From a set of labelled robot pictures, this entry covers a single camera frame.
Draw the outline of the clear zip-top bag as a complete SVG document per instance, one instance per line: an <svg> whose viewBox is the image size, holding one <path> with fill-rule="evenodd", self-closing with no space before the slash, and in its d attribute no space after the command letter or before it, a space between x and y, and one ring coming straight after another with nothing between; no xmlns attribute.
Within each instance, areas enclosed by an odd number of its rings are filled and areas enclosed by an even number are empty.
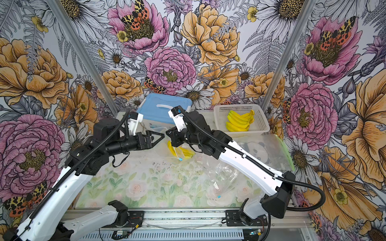
<svg viewBox="0 0 386 241"><path fill-rule="evenodd" d="M149 155L151 161L158 163L164 161L183 162L192 159L196 155L189 148L183 146L173 147L170 138L166 135L166 127L155 128L154 130L164 134L164 138L151 150Z"/></svg>
<svg viewBox="0 0 386 241"><path fill-rule="evenodd" d="M207 178L205 197L210 207L237 207L253 194L253 186L238 170L223 164L203 166Z"/></svg>

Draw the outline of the single yellow banana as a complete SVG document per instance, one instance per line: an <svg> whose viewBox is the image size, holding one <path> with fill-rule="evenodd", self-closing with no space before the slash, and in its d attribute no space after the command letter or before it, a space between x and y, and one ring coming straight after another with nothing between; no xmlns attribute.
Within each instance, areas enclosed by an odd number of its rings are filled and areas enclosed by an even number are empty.
<svg viewBox="0 0 386 241"><path fill-rule="evenodd" d="M227 123L226 123L226 128L227 128L227 130L230 131L230 132L247 132L247 131L249 131L249 127L247 127L247 128L241 128L241 127L238 127L238 126L233 125L233 124L230 123L230 122L227 122Z"/></svg>

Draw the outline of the yellow banana bunch small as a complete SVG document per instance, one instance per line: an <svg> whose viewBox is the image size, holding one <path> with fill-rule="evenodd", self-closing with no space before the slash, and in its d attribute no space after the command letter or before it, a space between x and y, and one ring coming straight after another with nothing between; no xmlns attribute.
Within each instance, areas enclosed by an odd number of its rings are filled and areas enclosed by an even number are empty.
<svg viewBox="0 0 386 241"><path fill-rule="evenodd" d="M241 128L247 128L250 126L249 121L240 116L238 113L234 111L230 111L227 115L228 121L232 123L235 126L241 127Z"/></svg>

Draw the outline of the panda print zip-top bag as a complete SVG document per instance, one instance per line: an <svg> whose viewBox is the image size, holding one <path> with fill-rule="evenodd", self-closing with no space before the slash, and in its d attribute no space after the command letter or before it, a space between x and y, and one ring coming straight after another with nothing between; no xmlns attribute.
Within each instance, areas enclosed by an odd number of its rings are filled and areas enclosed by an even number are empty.
<svg viewBox="0 0 386 241"><path fill-rule="evenodd" d="M234 141L257 160L281 172L294 171L295 166L285 143L275 134L244 136Z"/></svg>

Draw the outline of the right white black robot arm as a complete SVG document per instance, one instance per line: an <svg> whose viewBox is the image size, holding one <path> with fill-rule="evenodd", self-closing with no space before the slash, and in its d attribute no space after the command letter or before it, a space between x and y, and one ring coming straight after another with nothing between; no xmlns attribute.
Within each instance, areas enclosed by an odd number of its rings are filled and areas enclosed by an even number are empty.
<svg viewBox="0 0 386 241"><path fill-rule="evenodd" d="M184 143L196 145L203 154L237 169L264 192L261 199L247 199L243 203L240 219L244 223L263 214L284 218L294 190L294 174L275 170L253 157L223 131L210 129L197 111L186 112L177 106L169 110L168 115L175 124L166 133L173 147Z"/></svg>

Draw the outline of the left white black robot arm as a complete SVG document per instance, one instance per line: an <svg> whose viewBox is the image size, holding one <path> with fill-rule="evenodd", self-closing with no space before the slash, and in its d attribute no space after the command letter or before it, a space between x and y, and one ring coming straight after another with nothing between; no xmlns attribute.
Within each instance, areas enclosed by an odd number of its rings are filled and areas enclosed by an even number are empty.
<svg viewBox="0 0 386 241"><path fill-rule="evenodd" d="M98 211L62 222L67 209L110 157L153 148L165 135L137 132L139 114L127 113L121 120L106 118L93 127L91 143L74 150L58 181L44 196L34 212L17 228L3 235L5 241L77 241L105 226L123 227L129 221L128 208L113 200Z"/></svg>

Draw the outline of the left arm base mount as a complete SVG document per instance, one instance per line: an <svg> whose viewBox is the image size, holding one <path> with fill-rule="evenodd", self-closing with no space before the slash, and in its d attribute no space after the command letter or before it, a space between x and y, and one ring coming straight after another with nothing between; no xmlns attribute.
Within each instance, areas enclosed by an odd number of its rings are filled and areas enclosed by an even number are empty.
<svg viewBox="0 0 386 241"><path fill-rule="evenodd" d="M127 211L126 214L118 214L117 220L104 228L135 228L142 227L144 211Z"/></svg>

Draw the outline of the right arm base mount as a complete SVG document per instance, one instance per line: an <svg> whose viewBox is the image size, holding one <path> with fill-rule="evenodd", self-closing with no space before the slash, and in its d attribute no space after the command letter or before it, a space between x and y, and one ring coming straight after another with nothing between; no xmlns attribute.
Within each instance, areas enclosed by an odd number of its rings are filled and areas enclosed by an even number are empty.
<svg viewBox="0 0 386 241"><path fill-rule="evenodd" d="M225 219L222 220L222 223L226 224L228 227L265 227L268 225L268 220L264 215L261 215L256 219L251 219L238 210L228 209L225 210Z"/></svg>

